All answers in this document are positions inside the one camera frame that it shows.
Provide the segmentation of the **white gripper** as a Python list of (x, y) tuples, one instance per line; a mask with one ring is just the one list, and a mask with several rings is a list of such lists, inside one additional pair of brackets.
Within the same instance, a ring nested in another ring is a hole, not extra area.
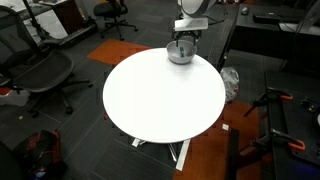
[(172, 29), (172, 38), (176, 40), (176, 47), (179, 46), (179, 40), (184, 36), (193, 38), (193, 45), (196, 45), (198, 39), (202, 36), (202, 31), (208, 28), (207, 18), (186, 18), (174, 21)]

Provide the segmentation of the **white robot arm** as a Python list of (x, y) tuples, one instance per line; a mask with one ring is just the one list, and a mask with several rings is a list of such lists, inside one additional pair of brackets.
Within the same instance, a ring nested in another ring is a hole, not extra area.
[(192, 43), (202, 36), (209, 27), (205, 13), (217, 0), (177, 0), (178, 16), (174, 20), (172, 39), (178, 42), (182, 37), (191, 37)]

